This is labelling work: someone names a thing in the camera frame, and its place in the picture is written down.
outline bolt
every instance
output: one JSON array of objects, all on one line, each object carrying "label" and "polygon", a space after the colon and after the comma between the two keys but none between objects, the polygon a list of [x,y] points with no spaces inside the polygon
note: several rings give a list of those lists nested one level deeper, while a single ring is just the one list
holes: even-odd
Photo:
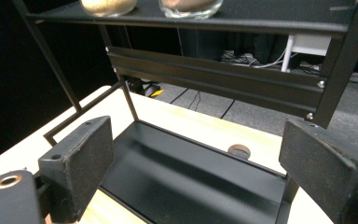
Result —
[{"label": "bolt", "polygon": [[307,119],[313,119],[313,114],[312,114],[312,113],[309,113],[309,114],[307,115]]},{"label": "bolt", "polygon": [[324,89],[325,85],[324,85],[324,81],[320,81],[318,82],[318,87],[321,88],[321,89]]}]

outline light wood tabletop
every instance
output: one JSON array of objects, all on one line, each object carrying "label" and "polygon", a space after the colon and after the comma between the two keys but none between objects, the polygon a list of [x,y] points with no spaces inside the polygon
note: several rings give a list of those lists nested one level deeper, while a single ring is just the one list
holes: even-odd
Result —
[{"label": "light wood tabletop", "polygon": [[[100,88],[84,99],[81,104],[85,105],[107,89],[108,87]],[[252,152],[250,161],[285,174],[278,162],[282,141],[280,136],[264,133],[140,95],[132,94],[131,98],[141,120],[225,151],[235,144],[245,145]],[[2,154],[0,156],[0,175],[24,168],[35,173],[38,170],[37,159],[51,149],[43,134],[74,113],[73,108],[65,111]],[[54,139],[59,142],[81,123],[106,115],[111,117],[114,138],[133,122],[131,112],[121,90],[113,92],[81,118],[56,134]],[[127,224],[143,223],[143,221],[98,190],[80,223]],[[293,202],[288,223],[322,224],[331,223],[331,221],[307,193],[300,189]]]}]

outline shelf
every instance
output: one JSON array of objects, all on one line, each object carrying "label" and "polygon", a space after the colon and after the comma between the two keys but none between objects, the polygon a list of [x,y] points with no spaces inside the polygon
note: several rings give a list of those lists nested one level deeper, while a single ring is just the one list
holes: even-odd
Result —
[{"label": "shelf", "polygon": [[102,189],[151,223],[275,223],[286,180],[267,168],[135,121],[114,140]]},{"label": "shelf", "polygon": [[167,19],[158,0],[138,1],[133,12],[117,17],[92,17],[76,2],[41,14],[28,13],[36,22],[59,21],[222,31],[343,35],[354,10],[352,0],[226,0],[207,20]]}]

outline floor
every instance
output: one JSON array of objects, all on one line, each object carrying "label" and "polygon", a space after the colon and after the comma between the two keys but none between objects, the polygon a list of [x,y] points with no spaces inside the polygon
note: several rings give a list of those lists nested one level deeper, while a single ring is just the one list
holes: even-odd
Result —
[{"label": "floor", "polygon": [[[356,77],[352,78],[353,82],[346,88],[336,113],[327,128],[331,133],[335,133],[356,146],[358,146],[357,79]],[[160,87],[164,92],[156,97],[157,100],[280,136],[282,136],[284,123],[287,119],[299,119],[295,116],[239,101],[233,103],[231,99],[205,92],[187,90],[162,83]]]}]

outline dark background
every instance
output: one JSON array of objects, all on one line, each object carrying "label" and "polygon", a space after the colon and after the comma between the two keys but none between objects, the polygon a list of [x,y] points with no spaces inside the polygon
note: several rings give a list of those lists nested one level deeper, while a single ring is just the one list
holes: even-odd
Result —
[{"label": "dark background", "polygon": [[[78,99],[116,82],[95,26],[40,28]],[[19,13],[11,1],[0,1],[0,154],[70,106]]]}]

